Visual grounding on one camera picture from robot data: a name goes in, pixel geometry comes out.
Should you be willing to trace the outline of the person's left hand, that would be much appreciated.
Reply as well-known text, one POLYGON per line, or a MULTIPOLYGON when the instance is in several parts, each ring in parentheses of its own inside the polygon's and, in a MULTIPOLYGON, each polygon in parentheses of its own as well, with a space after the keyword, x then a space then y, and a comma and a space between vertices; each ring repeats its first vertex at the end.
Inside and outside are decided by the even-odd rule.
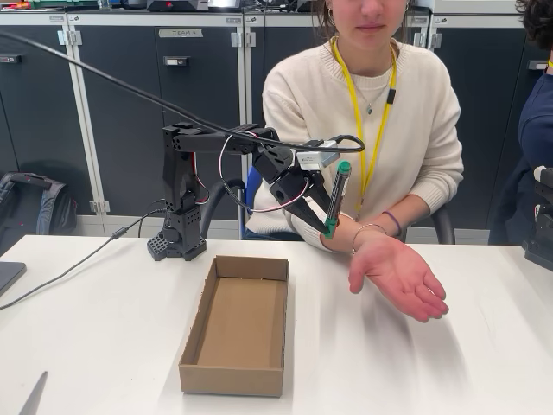
POLYGON ((363 226, 368 226, 371 230, 376 230, 389 236, 392 236, 397 230, 393 220, 385 213, 373 215, 371 217, 360 217, 358 223, 363 226))

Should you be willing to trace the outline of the person's right hand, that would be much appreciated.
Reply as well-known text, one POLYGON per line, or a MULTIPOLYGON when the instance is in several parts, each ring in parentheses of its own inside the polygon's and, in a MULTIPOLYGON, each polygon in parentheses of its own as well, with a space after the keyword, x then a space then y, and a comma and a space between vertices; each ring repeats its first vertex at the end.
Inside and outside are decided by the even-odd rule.
POLYGON ((415 250, 378 231, 361 232, 353 249, 348 276, 352 293, 369 280, 394 307, 419 322, 448 313, 442 284, 415 250))

